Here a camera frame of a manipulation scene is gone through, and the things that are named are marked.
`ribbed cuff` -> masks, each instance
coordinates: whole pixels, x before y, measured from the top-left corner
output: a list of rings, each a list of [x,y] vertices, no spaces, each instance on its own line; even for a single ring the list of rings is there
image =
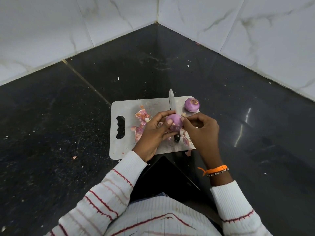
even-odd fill
[[[218,213],[223,220],[239,218],[253,210],[236,181],[212,187],[211,192],[215,199]]]
[[[129,151],[114,169],[128,179],[134,186],[146,165],[147,164],[138,154]]]

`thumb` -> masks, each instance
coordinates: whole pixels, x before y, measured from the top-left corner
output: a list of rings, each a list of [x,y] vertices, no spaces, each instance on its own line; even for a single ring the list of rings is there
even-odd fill
[[[168,119],[167,121],[165,121],[159,128],[160,132],[164,134],[167,131],[167,129],[172,125],[172,123],[173,119]]]
[[[188,134],[190,134],[190,132],[196,130],[196,127],[194,125],[192,125],[191,122],[187,118],[181,117],[181,121],[183,122],[184,130],[186,130],[188,132]]]

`hand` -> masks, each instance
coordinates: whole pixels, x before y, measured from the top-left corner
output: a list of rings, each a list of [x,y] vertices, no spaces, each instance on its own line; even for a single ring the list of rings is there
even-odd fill
[[[215,119],[202,113],[182,117],[186,130],[208,169],[222,165],[218,147],[219,126]]]
[[[159,128],[157,126],[164,117],[174,113],[176,113],[176,111],[159,112],[146,124],[140,140],[132,149],[132,151],[137,153],[144,162],[151,160],[161,141],[177,134],[177,132],[166,133],[173,123],[173,120],[171,119],[163,123]]]

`black knife handle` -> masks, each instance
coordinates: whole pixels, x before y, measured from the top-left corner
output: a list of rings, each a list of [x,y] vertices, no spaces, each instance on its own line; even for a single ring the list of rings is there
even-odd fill
[[[176,134],[176,135],[174,136],[174,141],[175,141],[175,142],[179,142],[179,141],[180,141],[180,135],[179,135],[179,134]]]

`sweater sleeve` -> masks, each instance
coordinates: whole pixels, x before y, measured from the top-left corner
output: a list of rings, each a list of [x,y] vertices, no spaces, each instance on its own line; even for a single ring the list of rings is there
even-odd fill
[[[110,222],[126,210],[133,187],[146,165],[135,152],[128,152],[46,235],[103,235]]]
[[[271,235],[236,181],[211,188],[224,235]]]

